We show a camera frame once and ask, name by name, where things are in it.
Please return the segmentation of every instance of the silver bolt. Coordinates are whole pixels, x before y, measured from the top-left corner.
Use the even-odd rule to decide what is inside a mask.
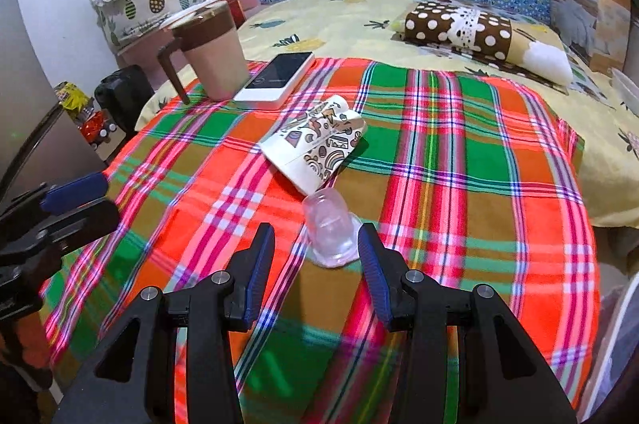
[[[494,296],[494,290],[490,285],[480,285],[477,287],[477,294],[482,298],[490,299]]]
[[[218,285],[226,283],[229,279],[231,279],[231,275],[226,271],[217,271],[211,275],[211,281]]]
[[[422,273],[422,271],[417,271],[416,269],[411,269],[406,273],[406,279],[411,283],[419,283],[424,279],[424,273]]]
[[[145,287],[140,293],[140,298],[142,298],[144,301],[149,301],[155,298],[157,295],[158,290],[155,287]]]

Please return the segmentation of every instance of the clear plastic cup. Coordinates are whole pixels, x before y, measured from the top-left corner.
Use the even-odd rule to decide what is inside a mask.
[[[311,258],[322,267],[341,267],[357,260],[357,231],[360,219],[349,213],[342,195],[324,188],[302,201],[311,240]]]

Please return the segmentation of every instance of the plaid blanket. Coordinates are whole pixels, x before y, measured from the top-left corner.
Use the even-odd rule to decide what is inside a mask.
[[[231,341],[246,422],[387,421],[403,337],[374,316],[359,262],[326,270],[304,260],[302,197],[256,144],[340,94],[369,126],[334,181],[349,208],[411,268],[450,287],[493,285],[576,404],[599,302],[574,171],[583,144],[536,93],[498,78],[318,59],[279,112],[213,104],[197,82],[189,94],[189,106],[173,100],[107,171],[119,229],[68,255],[43,288],[62,383],[140,289],[194,285],[269,221],[276,255],[263,308],[253,331]],[[182,422],[183,343],[181,334]],[[454,342],[450,349],[454,422]]]

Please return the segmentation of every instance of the white smartphone box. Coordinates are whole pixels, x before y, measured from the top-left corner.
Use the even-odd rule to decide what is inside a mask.
[[[241,109],[277,110],[311,67],[312,52],[286,52],[275,56],[233,98]]]

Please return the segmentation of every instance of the black bag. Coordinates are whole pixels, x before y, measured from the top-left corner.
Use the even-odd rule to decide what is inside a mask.
[[[127,135],[135,135],[142,108],[153,96],[153,88],[139,65],[131,65],[105,77],[95,89],[95,99]]]

